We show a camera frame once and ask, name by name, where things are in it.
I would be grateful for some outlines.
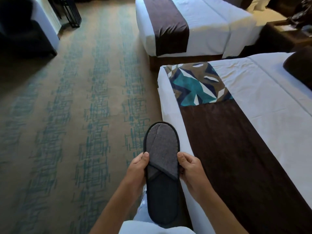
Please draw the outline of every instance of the floor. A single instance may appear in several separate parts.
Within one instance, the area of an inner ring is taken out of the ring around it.
[[[78,9],[57,57],[0,57],[0,233],[87,234],[162,120],[134,0]]]

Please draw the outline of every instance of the wooden nightstand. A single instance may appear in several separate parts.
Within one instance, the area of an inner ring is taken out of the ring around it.
[[[302,47],[312,46],[312,37],[308,37],[301,30],[279,31],[275,28],[290,23],[289,20],[268,22],[255,44],[257,52],[294,52]]]

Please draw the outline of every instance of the gray slipper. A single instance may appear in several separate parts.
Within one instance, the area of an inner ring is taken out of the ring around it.
[[[170,224],[177,217],[180,142],[176,130],[166,122],[157,122],[147,130],[144,152],[150,154],[146,171],[147,206],[156,224]]]

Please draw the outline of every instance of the wooden bed base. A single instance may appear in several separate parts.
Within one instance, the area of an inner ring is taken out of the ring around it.
[[[221,60],[222,55],[208,55],[208,56],[187,56],[187,57],[156,57],[149,56],[150,59],[150,70],[159,71],[162,65],[175,65],[182,63],[194,63],[202,61],[215,61]]]

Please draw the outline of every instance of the forearm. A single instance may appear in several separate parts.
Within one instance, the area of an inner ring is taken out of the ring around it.
[[[133,204],[127,188],[121,184],[90,231],[90,234],[118,234]]]
[[[206,189],[203,194],[200,205],[216,234],[248,234],[212,188]]]

